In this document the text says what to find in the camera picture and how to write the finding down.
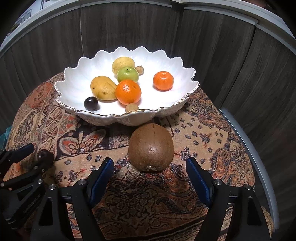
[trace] blue gripper pad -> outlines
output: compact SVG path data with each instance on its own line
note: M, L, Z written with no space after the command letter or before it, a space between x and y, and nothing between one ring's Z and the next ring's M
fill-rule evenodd
M101 201L108 182L113 175L113 171L114 162L111 158L107 157L100 168L92 171L88 176L87 196L91 208Z
M203 170L194 157L187 159L186 172L200 201L210 207L213 196L213 184L211 183L213 178L211 174Z

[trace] dark wooden wall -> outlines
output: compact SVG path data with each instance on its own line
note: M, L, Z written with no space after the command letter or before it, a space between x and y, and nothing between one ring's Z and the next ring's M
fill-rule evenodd
M0 58L0 134L34 88L77 66L82 56L79 9L44 22L12 45Z
M296 56L256 29L246 61L223 106L260 155L282 228L296 215Z
M124 46L139 46L150 52L171 51L180 12L160 5L118 2L81 8L81 36L84 56L98 50L113 52Z
M173 56L194 67L194 79L220 108L249 50L255 26L230 16L184 10Z

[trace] fabric pattern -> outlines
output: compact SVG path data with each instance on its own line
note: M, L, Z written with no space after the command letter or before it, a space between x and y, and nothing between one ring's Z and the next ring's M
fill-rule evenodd
M94 216L108 240L194 240L207 208L199 201L187 176L185 163L195 157L203 169L228 185L255 184L252 165L239 138L207 95L199 88L172 116L151 122L165 127L174 142L174 158L160 173L137 171L128 159L129 138L136 127L114 123L93 126L61 108L53 84L58 74L37 87L20 107L6 148L33 143L34 154L14 164L5 180L20 175L36 161L39 150L55 156L44 174L48 184L73 185L99 168L106 157L114 161L111 178ZM68 205L76 239L81 235L72 205ZM225 240L232 206L227 209L219 240ZM273 223L264 210L270 232Z

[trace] table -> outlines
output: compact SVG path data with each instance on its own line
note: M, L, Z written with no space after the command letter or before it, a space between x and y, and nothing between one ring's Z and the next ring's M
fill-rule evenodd
M115 170L101 202L93 209L106 239L194 240L207 208L200 203L185 171L186 159L196 158L203 169L225 183L255 185L252 165L239 138L216 107L199 88L176 114L154 118L165 127L174 142L171 165L156 174L137 171L128 159L129 138L136 127L114 123L93 126L61 108L56 102L57 74L38 86L15 116L7 150L27 143L35 152L14 164L4 180L28 171L37 152L54 153L54 166L44 174L48 184L73 185L99 168L105 157L114 160ZM269 231L270 215L263 208ZM81 239L72 205L68 205L71 227ZM232 206L225 215L219 240L225 240Z

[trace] mandarin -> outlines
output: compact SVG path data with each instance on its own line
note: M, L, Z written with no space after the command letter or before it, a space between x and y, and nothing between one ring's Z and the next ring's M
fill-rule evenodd
M137 103L141 98L140 86L132 80L121 81L116 88L115 95L121 104Z
M159 90L169 90L173 83L174 77L166 71L159 71L153 77L153 85Z

